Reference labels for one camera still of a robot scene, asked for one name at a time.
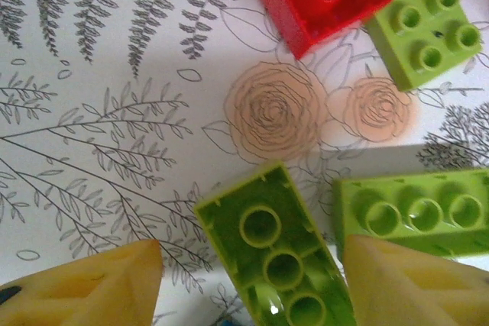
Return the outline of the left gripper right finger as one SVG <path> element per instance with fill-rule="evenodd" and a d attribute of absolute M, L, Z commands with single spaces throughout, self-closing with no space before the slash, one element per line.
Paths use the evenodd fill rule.
<path fill-rule="evenodd" d="M 350 235 L 342 260 L 359 325 L 486 325 L 488 273 L 385 240 Z"/>

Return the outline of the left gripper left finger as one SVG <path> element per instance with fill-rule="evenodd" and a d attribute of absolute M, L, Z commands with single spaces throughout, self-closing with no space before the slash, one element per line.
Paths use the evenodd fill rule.
<path fill-rule="evenodd" d="M 3 325 L 150 325 L 163 258 L 139 240 L 1 287 Z"/>

